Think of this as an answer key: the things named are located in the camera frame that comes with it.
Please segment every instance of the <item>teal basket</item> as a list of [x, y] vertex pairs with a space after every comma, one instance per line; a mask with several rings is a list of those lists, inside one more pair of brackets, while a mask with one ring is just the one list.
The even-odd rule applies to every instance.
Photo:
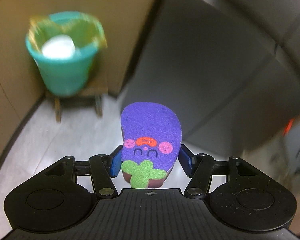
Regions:
[[[79, 16], [79, 12], [60, 12], [49, 15], [53, 22], [61, 25]], [[59, 97], [73, 96], [85, 86], [94, 56], [98, 52], [98, 48], [89, 44], [70, 59], [49, 59], [32, 48], [28, 36], [26, 36], [26, 47], [37, 63], [47, 89]]]

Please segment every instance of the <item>eggplant-shaped sponge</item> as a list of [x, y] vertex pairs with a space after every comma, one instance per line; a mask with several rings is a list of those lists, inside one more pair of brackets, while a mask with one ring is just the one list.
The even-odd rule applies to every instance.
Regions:
[[166, 106], [137, 102], [121, 115], [122, 173], [132, 188], [157, 188], [171, 172], [181, 146], [178, 117]]

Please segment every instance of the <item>small wooden stool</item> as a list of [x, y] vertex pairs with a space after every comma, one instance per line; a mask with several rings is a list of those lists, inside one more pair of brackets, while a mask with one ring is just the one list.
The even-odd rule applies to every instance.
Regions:
[[71, 97], [57, 97], [46, 91], [46, 97], [54, 100], [56, 121], [61, 122], [62, 108], [64, 106], [82, 106], [93, 104], [98, 116], [102, 116], [102, 94], [108, 93], [106, 72], [100, 70], [94, 74], [87, 85], [76, 95]]

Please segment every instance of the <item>green leaf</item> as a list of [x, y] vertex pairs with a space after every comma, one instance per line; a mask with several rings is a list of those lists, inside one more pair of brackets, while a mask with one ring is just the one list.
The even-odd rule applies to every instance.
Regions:
[[152, 170], [153, 169], [153, 163], [150, 160], [144, 160], [142, 163], [140, 163], [140, 169], [142, 170]]
[[147, 188], [148, 183], [148, 177], [140, 174], [132, 175], [130, 180], [131, 188]]
[[124, 171], [125, 173], [128, 173], [130, 175], [132, 175], [133, 173], [135, 173], [138, 170], [139, 166], [138, 164], [136, 164], [134, 161], [124, 161], [121, 164], [121, 169], [122, 171]]
[[153, 169], [149, 174], [149, 179], [163, 179], [167, 176], [166, 171], [159, 170], [159, 169]]

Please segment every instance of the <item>cardboard wall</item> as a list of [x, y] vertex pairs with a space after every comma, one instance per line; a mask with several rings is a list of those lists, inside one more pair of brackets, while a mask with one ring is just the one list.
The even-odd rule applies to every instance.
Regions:
[[0, 154], [44, 92], [28, 54], [29, 18], [60, 11], [90, 13], [101, 21], [108, 49], [101, 54], [109, 92], [119, 94], [135, 44], [154, 0], [0, 0]]

